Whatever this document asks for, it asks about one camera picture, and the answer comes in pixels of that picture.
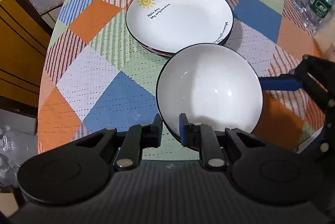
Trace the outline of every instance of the ribbed black surface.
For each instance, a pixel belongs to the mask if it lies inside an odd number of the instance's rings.
[[[231,187],[223,173],[208,172],[198,161],[143,161],[136,170],[118,172],[90,200],[63,208],[29,203],[10,220],[14,224],[324,224],[330,219],[311,203],[272,207],[249,200]]]

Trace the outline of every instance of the stack of plates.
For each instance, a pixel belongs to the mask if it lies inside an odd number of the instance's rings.
[[[224,44],[233,15],[226,0],[133,0],[126,25],[145,49],[171,57],[193,44]]]

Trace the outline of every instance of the blue patch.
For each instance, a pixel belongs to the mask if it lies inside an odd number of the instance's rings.
[[[83,124],[91,133],[106,127],[127,131],[140,123],[151,124],[158,113],[155,97],[119,72],[100,96]]]
[[[83,10],[91,4],[93,0],[71,0],[62,6],[58,19],[66,26],[69,26]]]
[[[240,0],[235,17],[277,43],[281,15],[259,0]]]

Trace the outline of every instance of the blue striped patch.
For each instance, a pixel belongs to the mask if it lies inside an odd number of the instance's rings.
[[[93,0],[71,0],[62,7],[58,19],[66,26],[69,26],[92,1]]]

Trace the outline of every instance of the metal bolt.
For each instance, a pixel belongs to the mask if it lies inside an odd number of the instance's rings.
[[[325,153],[327,152],[329,149],[329,143],[323,143],[321,146],[320,146],[320,150],[321,152]]]
[[[328,107],[334,107],[335,106],[335,100],[331,99],[328,101]]]
[[[119,159],[116,164],[119,166],[119,167],[128,167],[128,166],[131,166],[133,164],[133,161],[130,160],[130,159]]]
[[[221,167],[224,165],[224,160],[213,158],[208,161],[208,164],[212,167]]]

